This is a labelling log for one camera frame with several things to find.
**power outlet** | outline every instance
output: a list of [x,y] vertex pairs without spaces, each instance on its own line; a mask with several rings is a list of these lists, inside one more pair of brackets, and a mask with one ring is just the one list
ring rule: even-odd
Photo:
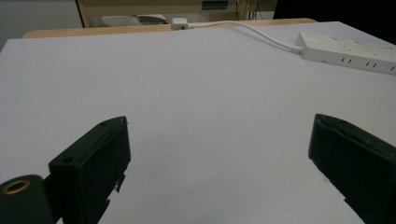
[[396,47],[300,32],[296,44],[304,59],[396,76]]

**wall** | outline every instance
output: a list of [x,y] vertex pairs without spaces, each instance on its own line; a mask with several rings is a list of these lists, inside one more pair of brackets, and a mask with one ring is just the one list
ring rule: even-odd
[[77,0],[85,27],[101,26],[103,16],[132,17],[134,15],[163,14],[171,18],[173,15],[186,14],[184,17],[194,21],[247,20],[248,12],[274,11],[277,0],[228,0],[226,8],[203,9],[203,0]]
[[29,31],[81,27],[74,0],[0,0],[0,50]]

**black plastic part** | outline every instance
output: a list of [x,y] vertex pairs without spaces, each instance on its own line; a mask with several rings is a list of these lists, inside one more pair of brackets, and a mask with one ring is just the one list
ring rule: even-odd
[[0,185],[0,223],[98,223],[131,160],[126,117],[103,121],[49,163],[50,175]]
[[64,223],[97,223],[131,160],[125,117],[96,125],[49,163]]
[[23,175],[0,185],[0,223],[50,224],[50,205],[38,175]]
[[210,10],[210,9],[227,9],[228,6],[228,0],[219,0],[219,1],[213,1],[213,0],[204,0],[202,1],[202,10]]
[[316,114],[309,158],[364,223],[396,223],[396,147],[349,122]]

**white table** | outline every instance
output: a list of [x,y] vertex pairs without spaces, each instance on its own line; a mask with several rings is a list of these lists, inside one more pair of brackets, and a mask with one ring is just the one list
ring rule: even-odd
[[[382,42],[340,22],[258,26]],[[396,77],[306,61],[244,28],[9,40],[0,182],[125,115],[132,161],[101,223],[362,221],[308,159],[314,116],[396,145]]]

